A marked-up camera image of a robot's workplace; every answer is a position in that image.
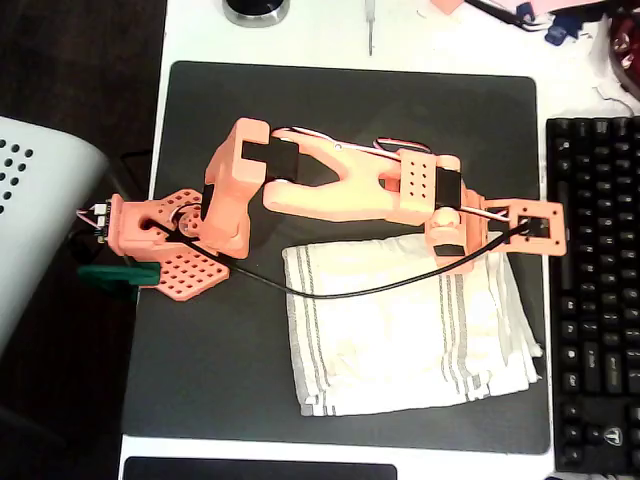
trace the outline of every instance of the striped towel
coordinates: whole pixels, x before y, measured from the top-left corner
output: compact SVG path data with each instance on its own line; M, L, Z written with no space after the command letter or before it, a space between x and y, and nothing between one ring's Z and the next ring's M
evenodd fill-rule
M436 268L424 235L283 251L287 284L328 294ZM529 388L542 355L505 254L472 272L355 298L287 296L302 415L359 415L454 405Z

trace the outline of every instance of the black desk mat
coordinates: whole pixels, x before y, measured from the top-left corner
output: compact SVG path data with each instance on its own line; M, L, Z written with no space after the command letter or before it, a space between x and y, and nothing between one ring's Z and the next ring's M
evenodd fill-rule
M211 63L173 66L156 198L201 188L212 153L241 116L362 144L377 136L420 141L458 155L467 185L489 198L538 198L530 79ZM301 159L302 181L321 183L333 178L328 172ZM250 214L247 265L281 281L286 246L410 231L377 221L283 216L260 200ZM534 334L544 343L541 260L514 255L512 265ZM455 407L302 417L288 340L284 295L243 276L186 303L143 291L124 432L508 453L542 453L549 446L546 380L527 392Z
M132 457L123 480L396 480L393 465Z

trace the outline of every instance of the keyboard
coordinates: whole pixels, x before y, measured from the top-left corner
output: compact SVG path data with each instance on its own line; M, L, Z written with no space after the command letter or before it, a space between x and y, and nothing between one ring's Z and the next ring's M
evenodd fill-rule
M558 471L640 473L640 117L547 122L548 198L568 250L550 258Z

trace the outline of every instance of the orange 3d printed part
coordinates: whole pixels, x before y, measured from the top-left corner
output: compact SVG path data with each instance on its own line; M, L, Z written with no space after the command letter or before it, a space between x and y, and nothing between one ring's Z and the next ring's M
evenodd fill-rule
M399 149L386 150L382 143ZM335 171L338 181L312 187L295 183L291 171L278 171L285 158L295 166L299 153ZM267 123L249 118L239 119L216 150L202 193L183 189L145 202L124 202L116 194L104 212L95 211L105 217L100 235L119 255L160 262L160 283L153 288L175 300L188 300L228 278L229 268L167 232L179 229L213 256L246 258L248 205L263 185L264 207L284 214L331 222L381 219L424 225L427 249L438 266L487 245L490 221L508 229L529 223L526 233L512 235L496 251L566 252L561 204L486 200L466 188L457 157L433 155L425 146L399 140L378 139L374 147L365 147L300 127L271 131ZM471 268L470 262L455 271Z

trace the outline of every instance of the blue object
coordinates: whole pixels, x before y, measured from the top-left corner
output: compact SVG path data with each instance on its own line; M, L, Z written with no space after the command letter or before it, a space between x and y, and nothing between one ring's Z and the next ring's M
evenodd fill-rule
M582 20L571 15L557 15L549 27L544 39L552 45L559 46L567 37L578 38L582 29Z
M516 7L516 16L527 23L533 23L536 19L533 13L533 6L529 2L525 2Z

